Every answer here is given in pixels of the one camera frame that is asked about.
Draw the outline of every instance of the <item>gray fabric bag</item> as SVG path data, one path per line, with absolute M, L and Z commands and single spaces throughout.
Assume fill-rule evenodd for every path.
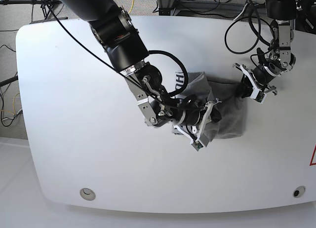
M 200 101 L 213 101 L 215 98 L 222 101 L 215 106 L 222 119 L 218 123 L 210 122 L 205 127 L 204 133 L 209 140 L 240 137 L 244 130 L 246 102 L 235 97 L 238 82 L 221 83 L 223 81 L 207 79 L 204 72 L 188 75 L 189 83 L 181 98 L 195 94 Z

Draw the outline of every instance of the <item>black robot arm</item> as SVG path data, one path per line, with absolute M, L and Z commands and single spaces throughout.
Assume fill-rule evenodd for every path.
M 87 21 L 117 72 L 144 60 L 148 50 L 128 14 L 113 0 L 60 0 Z

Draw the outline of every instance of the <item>screw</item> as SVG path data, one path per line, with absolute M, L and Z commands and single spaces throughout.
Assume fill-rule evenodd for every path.
M 151 117 L 151 118 L 149 119 L 149 121 L 150 121 L 150 123 L 152 123 L 152 124 L 156 124 L 156 123 L 157 123 L 156 119 L 153 118 L 153 117 Z
M 159 115 L 159 116 L 165 116 L 165 115 L 166 115 L 166 112 L 165 112 L 165 111 L 160 111 L 158 115 Z
M 149 78 L 147 76 L 143 77 L 143 82 L 149 82 Z

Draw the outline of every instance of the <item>metal bracket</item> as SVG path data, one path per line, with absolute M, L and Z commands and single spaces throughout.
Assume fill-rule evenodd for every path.
M 180 125 L 174 125 L 173 128 L 177 129 L 180 133 L 182 133 L 184 136 L 189 138 L 190 144 L 195 148 L 195 150 L 199 151 L 201 148 L 206 148 L 210 140 L 208 137 L 204 134 L 205 126 L 207 123 L 211 122 L 209 120 L 211 112 L 213 110 L 213 107 L 219 103 L 219 101 L 209 101 L 205 104 L 206 106 L 206 112 L 203 115 L 202 121 L 199 124 L 198 127 L 193 126 L 192 127 L 192 132 L 196 135 L 197 139 L 193 140 L 192 137 L 184 130 L 184 128 Z
M 139 84 L 139 81 L 138 81 L 135 73 L 130 74 L 128 76 L 128 78 L 131 79 L 132 81 L 134 81 L 135 83 Z M 146 123 L 149 126 L 153 126 L 153 125 L 157 124 L 158 121 L 156 118 L 156 114 L 149 103 L 149 99 L 148 99 L 146 92 L 139 89 L 133 83 L 131 83 L 127 80 L 126 80 L 126 82 L 128 84 L 130 91 L 133 93 L 133 95 L 137 99 L 137 105 L 138 105 L 139 109 L 141 110 L 141 112 L 143 113 L 144 117 L 146 118 Z

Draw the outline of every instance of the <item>yellow cable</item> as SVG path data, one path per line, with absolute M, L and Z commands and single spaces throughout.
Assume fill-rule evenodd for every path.
M 14 115 L 16 115 L 16 112 L 15 112 L 15 106 L 14 106 L 14 103 L 15 103 L 15 98 L 20 94 L 20 92 L 18 94 L 15 95 L 15 97 L 13 98 L 13 112 L 14 112 Z
M 130 12 L 131 12 L 131 11 L 132 11 L 132 9 L 133 9 L 133 6 L 134 6 L 134 1 L 135 1 L 135 0 L 133 0 L 133 1 L 132 1 L 132 7 L 130 7 L 130 10 L 129 10 L 128 14 L 130 14 Z
M 12 113 L 11 111 L 0 110 L 0 112 L 8 112 L 8 113 L 10 113 L 10 114 L 12 114 L 12 115 L 15 115 L 15 114 L 14 114 L 14 113 Z

